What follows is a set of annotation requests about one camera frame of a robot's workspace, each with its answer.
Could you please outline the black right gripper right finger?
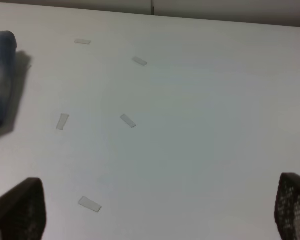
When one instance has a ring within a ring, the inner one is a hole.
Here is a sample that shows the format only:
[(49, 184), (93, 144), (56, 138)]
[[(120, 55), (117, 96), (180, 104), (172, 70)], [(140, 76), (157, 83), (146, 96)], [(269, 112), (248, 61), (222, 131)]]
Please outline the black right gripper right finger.
[(282, 240), (300, 240), (300, 175), (281, 174), (274, 219)]

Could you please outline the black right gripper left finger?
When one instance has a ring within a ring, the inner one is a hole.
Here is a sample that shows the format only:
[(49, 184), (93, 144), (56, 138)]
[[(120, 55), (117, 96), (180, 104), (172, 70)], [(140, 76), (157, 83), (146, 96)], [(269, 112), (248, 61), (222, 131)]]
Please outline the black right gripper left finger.
[(46, 224), (40, 178), (27, 178), (0, 197), (0, 240), (41, 240)]

